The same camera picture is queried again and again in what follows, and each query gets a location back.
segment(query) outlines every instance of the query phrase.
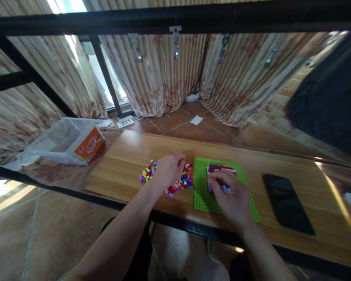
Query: smartphone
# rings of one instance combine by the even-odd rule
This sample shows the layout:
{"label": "smartphone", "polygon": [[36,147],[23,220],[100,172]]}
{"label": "smartphone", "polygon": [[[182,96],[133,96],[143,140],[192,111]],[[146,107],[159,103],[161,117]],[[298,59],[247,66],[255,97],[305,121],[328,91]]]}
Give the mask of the smartphone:
{"label": "smartphone", "polygon": [[264,181],[279,223],[292,230],[316,235],[291,181],[271,174],[265,174]]}

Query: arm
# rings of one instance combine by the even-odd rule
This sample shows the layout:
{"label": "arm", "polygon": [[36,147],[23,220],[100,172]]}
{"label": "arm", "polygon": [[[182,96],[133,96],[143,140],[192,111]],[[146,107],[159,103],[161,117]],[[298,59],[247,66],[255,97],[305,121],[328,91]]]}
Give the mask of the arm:
{"label": "arm", "polygon": [[[279,256],[264,232],[256,225],[251,212],[250,192],[229,171],[217,171],[209,175],[214,195],[221,211],[237,228],[255,280],[296,281],[295,276]],[[224,193],[221,184],[228,184],[231,191]]]}
{"label": "arm", "polygon": [[165,188],[182,175],[184,155],[160,159],[153,179],[123,208],[95,241],[67,280],[122,280],[134,257],[148,216]]}

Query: right hand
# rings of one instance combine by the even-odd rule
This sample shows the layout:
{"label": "right hand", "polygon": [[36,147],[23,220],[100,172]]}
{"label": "right hand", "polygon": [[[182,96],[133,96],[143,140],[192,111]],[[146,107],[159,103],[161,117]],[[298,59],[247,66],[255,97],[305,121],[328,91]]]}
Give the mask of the right hand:
{"label": "right hand", "polygon": [[[230,171],[211,173],[209,181],[222,213],[239,232],[255,225],[251,211],[250,191],[244,183]],[[221,185],[225,184],[230,186],[230,191],[226,193],[221,189]]]}

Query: brick wall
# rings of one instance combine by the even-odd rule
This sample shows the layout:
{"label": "brick wall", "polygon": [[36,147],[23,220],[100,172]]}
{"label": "brick wall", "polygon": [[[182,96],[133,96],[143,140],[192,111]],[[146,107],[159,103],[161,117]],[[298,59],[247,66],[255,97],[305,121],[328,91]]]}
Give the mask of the brick wall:
{"label": "brick wall", "polygon": [[259,112],[253,119],[255,123],[259,123],[269,130],[286,135],[311,149],[317,149],[321,152],[333,157],[336,160],[346,162],[351,165],[351,157],[346,155],[339,149],[320,141],[306,133],[296,129],[290,124],[286,117],[286,105],[290,98],[299,87],[302,80],[310,73],[312,68],[301,69],[277,94],[274,98]]}

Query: hand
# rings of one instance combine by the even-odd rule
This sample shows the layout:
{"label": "hand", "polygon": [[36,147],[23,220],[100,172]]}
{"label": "hand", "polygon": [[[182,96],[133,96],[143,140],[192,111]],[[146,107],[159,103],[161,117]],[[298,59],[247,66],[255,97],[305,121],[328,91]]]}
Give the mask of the hand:
{"label": "hand", "polygon": [[161,191],[176,183],[182,176],[186,157],[182,153],[175,153],[161,158],[156,166],[152,183],[155,183]]}
{"label": "hand", "polygon": [[[211,173],[209,181],[222,213],[239,232],[255,225],[251,211],[250,191],[244,183],[230,171]],[[221,185],[225,184],[230,186],[230,191],[226,193],[221,189]]]}

